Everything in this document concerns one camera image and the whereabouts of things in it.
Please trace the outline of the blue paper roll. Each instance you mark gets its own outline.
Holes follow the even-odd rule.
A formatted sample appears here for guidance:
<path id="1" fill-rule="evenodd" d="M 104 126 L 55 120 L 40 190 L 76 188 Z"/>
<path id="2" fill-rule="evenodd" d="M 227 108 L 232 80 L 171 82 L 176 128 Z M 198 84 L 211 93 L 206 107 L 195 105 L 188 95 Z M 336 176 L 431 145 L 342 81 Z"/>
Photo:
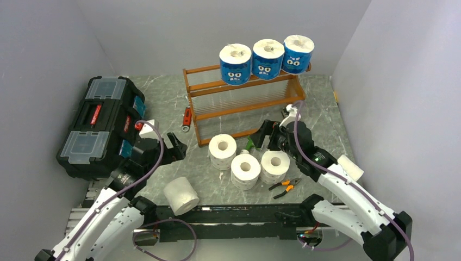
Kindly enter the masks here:
<path id="1" fill-rule="evenodd" d="M 282 70 L 288 74 L 301 74 L 308 69 L 315 44 L 303 35 L 289 35 L 283 42 Z"/>
<path id="2" fill-rule="evenodd" d="M 221 79 L 228 85 L 247 83 L 251 76 L 251 49 L 240 43 L 226 45 L 219 53 Z"/>
<path id="3" fill-rule="evenodd" d="M 257 41 L 252 49 L 252 73 L 262 80 L 275 79 L 281 71 L 284 53 L 284 46 L 277 40 Z"/>

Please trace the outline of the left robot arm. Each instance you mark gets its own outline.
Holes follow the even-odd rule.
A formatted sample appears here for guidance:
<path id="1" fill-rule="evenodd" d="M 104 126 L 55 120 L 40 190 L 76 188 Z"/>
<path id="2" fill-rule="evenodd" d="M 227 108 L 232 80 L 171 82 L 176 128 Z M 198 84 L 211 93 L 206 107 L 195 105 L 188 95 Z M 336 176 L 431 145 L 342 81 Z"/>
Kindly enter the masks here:
<path id="1" fill-rule="evenodd" d="M 174 133 L 167 137 L 171 148 L 163 139 L 137 138 L 76 227 L 51 250 L 40 250 L 35 260 L 101 260 L 123 235 L 152 227 L 157 206 L 138 192 L 159 166 L 183 160 L 188 148 Z"/>

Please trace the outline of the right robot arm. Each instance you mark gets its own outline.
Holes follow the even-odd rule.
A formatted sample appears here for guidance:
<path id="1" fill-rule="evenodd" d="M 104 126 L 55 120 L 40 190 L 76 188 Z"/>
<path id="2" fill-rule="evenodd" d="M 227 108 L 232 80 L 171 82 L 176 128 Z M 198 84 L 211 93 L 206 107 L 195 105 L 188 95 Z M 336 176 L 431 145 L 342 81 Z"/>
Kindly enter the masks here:
<path id="1" fill-rule="evenodd" d="M 413 220 L 406 212 L 395 212 L 380 203 L 352 177 L 345 164 L 315 145 L 312 133 L 303 122 L 283 125 L 265 120 L 250 135 L 256 148 L 269 138 L 267 149 L 290 156 L 302 174 L 337 196 L 348 210 L 343 210 L 312 194 L 300 204 L 300 220 L 307 226 L 316 222 L 329 225 L 360 244 L 371 260 L 394 260 L 407 248 L 415 259 L 411 244 Z"/>

